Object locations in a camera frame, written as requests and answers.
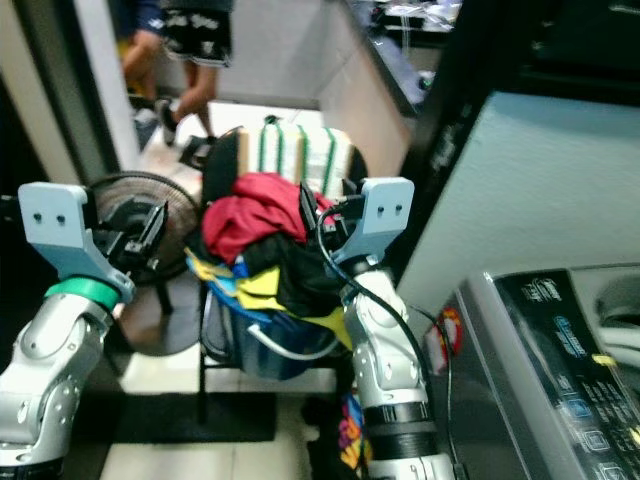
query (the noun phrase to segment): tile floor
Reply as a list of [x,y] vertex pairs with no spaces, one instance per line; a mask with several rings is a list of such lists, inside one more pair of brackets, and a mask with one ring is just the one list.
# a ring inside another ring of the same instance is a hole
[[[276,115],[304,126],[322,126],[319,112],[214,102],[210,104],[216,135],[231,128],[261,125],[267,115]],[[183,122],[173,148],[164,145],[157,130],[141,155],[139,169],[168,176],[194,195],[199,194],[200,173],[178,163],[179,152],[190,135],[203,135],[195,117]],[[129,393],[197,391],[198,346],[166,357],[135,354],[121,379]],[[209,370],[208,391],[280,392],[277,432],[273,442],[210,443],[183,445],[129,445],[111,447],[102,480],[304,480],[310,478],[305,442],[314,430],[300,417],[304,394],[331,392],[335,377],[331,370],[313,370],[287,382],[252,378],[237,370]]]

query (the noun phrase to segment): white wall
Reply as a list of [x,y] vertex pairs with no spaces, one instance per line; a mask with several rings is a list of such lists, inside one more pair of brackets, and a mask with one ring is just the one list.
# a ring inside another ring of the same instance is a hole
[[130,120],[131,107],[109,6],[106,0],[75,0],[74,6],[118,163],[122,170],[132,170],[138,163],[140,147]]
[[400,284],[437,312],[469,273],[640,261],[640,109],[495,94]]

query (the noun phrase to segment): washing machine control panel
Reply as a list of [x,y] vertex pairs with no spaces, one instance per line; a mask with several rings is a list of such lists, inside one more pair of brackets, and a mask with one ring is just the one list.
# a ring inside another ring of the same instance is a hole
[[587,478],[640,480],[640,414],[565,270],[494,279]]

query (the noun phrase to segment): yellow cloth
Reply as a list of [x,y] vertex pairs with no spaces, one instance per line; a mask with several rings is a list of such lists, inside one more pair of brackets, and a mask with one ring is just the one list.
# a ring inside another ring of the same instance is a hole
[[235,297],[242,305],[242,308],[247,310],[277,310],[293,318],[328,328],[335,333],[336,338],[345,347],[349,350],[353,349],[351,338],[344,326],[344,310],[342,307],[336,308],[326,317],[300,317],[278,303],[276,294],[278,293],[278,282],[280,281],[280,267],[270,268],[251,278],[236,279],[236,289],[231,291],[228,280],[233,278],[233,273],[229,269],[198,259],[188,248],[185,248],[185,253],[191,260],[190,266],[193,273],[200,280],[215,282],[223,292]]
[[204,260],[200,260],[189,247],[186,247],[184,249],[184,253],[186,253],[193,262],[193,268],[195,270],[193,273],[195,273],[200,280],[213,281],[214,276],[233,278],[233,272],[231,272],[231,270],[229,270],[227,267],[214,265]]

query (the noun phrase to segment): laundry basket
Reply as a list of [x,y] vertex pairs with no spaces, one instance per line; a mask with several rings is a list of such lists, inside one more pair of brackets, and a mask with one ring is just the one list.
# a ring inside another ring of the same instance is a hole
[[338,344],[333,332],[279,312],[251,311],[208,282],[201,341],[256,377],[288,380]]

